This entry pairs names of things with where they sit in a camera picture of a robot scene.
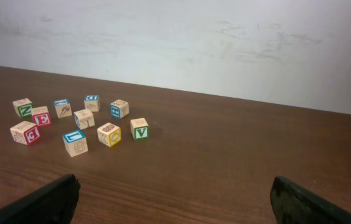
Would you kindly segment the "yellow O wooden block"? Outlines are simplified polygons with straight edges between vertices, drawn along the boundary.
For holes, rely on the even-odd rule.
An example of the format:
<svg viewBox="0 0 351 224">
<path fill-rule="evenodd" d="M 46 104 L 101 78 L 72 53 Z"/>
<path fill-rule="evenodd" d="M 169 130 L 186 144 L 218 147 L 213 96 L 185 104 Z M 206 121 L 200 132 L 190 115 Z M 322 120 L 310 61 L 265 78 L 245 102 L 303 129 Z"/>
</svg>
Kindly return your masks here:
<svg viewBox="0 0 351 224">
<path fill-rule="evenodd" d="M 102 144 L 112 147 L 122 140 L 121 128 L 112 123 L 106 123 L 97 128 L 98 140 Z"/>
</svg>

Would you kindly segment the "blue T wooden block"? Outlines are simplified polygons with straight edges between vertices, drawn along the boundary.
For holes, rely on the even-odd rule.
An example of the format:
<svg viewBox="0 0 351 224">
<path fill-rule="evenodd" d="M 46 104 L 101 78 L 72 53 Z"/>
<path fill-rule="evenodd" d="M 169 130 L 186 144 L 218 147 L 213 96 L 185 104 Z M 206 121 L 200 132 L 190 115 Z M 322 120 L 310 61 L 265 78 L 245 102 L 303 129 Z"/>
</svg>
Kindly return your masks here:
<svg viewBox="0 0 351 224">
<path fill-rule="evenodd" d="M 76 111 L 73 113 L 76 125 L 83 130 L 95 125 L 93 113 L 89 109 Z"/>
</svg>

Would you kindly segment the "red three wooden block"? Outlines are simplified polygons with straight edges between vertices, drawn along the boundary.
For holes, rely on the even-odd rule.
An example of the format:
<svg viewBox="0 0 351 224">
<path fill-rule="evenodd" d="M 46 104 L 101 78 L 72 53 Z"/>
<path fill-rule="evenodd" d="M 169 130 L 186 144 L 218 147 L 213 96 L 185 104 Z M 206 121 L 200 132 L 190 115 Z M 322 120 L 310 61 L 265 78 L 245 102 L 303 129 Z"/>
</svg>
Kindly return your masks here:
<svg viewBox="0 0 351 224">
<path fill-rule="evenodd" d="M 11 136 L 15 142 L 31 145 L 40 139 L 38 125 L 29 121 L 22 121 L 10 128 Z"/>
</svg>

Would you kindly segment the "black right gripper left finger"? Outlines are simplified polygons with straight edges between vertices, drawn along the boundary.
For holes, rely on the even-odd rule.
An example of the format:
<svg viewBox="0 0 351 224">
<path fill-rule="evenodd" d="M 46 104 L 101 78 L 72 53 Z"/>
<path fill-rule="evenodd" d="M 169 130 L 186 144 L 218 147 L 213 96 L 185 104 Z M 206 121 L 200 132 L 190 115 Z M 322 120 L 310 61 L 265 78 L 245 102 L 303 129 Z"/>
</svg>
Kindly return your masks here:
<svg viewBox="0 0 351 224">
<path fill-rule="evenodd" d="M 77 207 L 80 183 L 66 174 L 0 209 L 0 224 L 70 224 Z"/>
</svg>

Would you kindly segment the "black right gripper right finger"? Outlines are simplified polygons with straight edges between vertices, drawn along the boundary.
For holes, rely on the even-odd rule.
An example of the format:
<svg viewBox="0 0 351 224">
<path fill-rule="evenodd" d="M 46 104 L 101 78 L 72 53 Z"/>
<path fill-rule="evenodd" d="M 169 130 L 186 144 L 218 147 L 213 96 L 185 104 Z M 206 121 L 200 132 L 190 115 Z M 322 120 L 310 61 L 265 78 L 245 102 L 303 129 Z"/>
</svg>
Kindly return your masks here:
<svg viewBox="0 0 351 224">
<path fill-rule="evenodd" d="M 291 180 L 274 178 L 270 201 L 277 223 L 351 224 L 351 213 Z"/>
</svg>

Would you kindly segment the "blue L wooden block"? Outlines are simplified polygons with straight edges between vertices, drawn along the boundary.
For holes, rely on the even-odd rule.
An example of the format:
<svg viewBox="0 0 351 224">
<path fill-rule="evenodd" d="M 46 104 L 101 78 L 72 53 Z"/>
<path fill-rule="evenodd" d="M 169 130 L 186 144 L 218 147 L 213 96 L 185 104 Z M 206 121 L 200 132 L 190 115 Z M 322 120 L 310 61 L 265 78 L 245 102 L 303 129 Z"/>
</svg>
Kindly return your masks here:
<svg viewBox="0 0 351 224">
<path fill-rule="evenodd" d="M 62 137 L 65 148 L 71 157 L 75 157 L 88 151 L 87 139 L 81 130 L 78 129 L 66 133 Z"/>
</svg>

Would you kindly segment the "green V wooden block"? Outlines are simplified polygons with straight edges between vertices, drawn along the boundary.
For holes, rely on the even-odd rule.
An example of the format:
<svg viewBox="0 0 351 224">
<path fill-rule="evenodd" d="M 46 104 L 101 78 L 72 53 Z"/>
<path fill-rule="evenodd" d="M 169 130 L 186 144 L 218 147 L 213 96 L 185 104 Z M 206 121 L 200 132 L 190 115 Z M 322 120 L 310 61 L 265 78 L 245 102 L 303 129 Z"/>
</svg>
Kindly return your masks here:
<svg viewBox="0 0 351 224">
<path fill-rule="evenodd" d="M 147 139 L 150 137 L 149 125 L 145 118 L 132 119 L 130 121 L 130 127 L 134 140 Z"/>
</svg>

